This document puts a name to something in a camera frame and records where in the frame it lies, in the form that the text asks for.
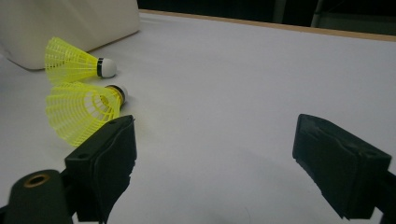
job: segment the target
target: white box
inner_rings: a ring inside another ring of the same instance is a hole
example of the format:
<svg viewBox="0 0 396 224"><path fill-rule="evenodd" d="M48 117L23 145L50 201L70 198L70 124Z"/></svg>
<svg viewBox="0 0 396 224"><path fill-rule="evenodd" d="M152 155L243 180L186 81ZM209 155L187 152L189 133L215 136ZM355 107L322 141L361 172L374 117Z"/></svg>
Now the white box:
<svg viewBox="0 0 396 224"><path fill-rule="evenodd" d="M44 67L53 36L89 51L138 29L136 0L0 1L0 54L28 69Z"/></svg>

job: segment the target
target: yellow shuttlecock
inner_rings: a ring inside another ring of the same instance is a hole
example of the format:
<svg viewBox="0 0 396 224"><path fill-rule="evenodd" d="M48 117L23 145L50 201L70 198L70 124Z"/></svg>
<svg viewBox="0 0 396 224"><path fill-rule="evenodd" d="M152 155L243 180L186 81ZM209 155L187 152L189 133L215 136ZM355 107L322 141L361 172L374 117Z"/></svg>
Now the yellow shuttlecock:
<svg viewBox="0 0 396 224"><path fill-rule="evenodd" d="M53 37L46 46L45 69L53 85L87 77L114 77L117 72L112 60L97 59L59 37Z"/></svg>
<svg viewBox="0 0 396 224"><path fill-rule="evenodd" d="M127 90L81 82L62 83L51 89L46 113L49 125L73 147L78 147L109 120L120 116Z"/></svg>

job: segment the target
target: white cork tip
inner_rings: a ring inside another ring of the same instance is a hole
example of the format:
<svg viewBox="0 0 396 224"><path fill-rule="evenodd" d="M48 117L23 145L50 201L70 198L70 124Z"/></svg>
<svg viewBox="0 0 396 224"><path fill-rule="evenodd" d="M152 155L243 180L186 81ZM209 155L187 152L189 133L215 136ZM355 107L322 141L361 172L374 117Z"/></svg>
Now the white cork tip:
<svg viewBox="0 0 396 224"><path fill-rule="evenodd" d="M113 60L104 58L101 70L102 77L114 77L117 73L117 66Z"/></svg>
<svg viewBox="0 0 396 224"><path fill-rule="evenodd" d="M128 90L124 86L118 86L118 87L124 92L125 101L126 101L126 98L128 98Z"/></svg>

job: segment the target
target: wooden edge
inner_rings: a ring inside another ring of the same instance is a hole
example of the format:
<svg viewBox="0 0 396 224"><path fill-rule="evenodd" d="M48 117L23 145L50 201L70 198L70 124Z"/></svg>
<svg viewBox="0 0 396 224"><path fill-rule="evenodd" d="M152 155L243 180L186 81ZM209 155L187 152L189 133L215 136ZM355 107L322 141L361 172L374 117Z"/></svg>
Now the wooden edge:
<svg viewBox="0 0 396 224"><path fill-rule="evenodd" d="M306 33L320 34L320 35L336 35L336 36L344 36L344 37L352 37L352 38L360 38L360 39L371 39L371 40L382 40L382 41L396 42L395 35L375 35L375 34L357 33L357 32L350 32L350 31L339 31L339 30L329 30L329 29L321 29L321 28L314 28L314 27L293 26L293 25L262 22L262 21L243 21L243 20L237 20L237 19L191 15L191 14L184 14L184 13L164 12L164 11L147 10L147 9L139 9L139 11L141 13L148 13L148 14L155 14L155 15L191 18L191 19L199 19L199 20L207 20L207 21L224 21L224 22L261 26L261 27L268 27L268 28L275 28L275 29L282 29L282 30L297 31L297 32L306 32Z"/></svg>

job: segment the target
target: white table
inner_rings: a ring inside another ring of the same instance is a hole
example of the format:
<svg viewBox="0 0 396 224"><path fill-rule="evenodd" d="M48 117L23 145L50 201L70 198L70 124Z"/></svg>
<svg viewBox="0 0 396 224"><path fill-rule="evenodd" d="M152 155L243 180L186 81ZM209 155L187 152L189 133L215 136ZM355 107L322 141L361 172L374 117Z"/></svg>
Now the white table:
<svg viewBox="0 0 396 224"><path fill-rule="evenodd" d="M135 117L109 223L379 223L340 219L291 152L305 113L396 156L395 42L142 13L139 33L92 54L119 74L91 83L124 85ZM48 125L49 93L44 71L0 56L0 206L73 150Z"/></svg>

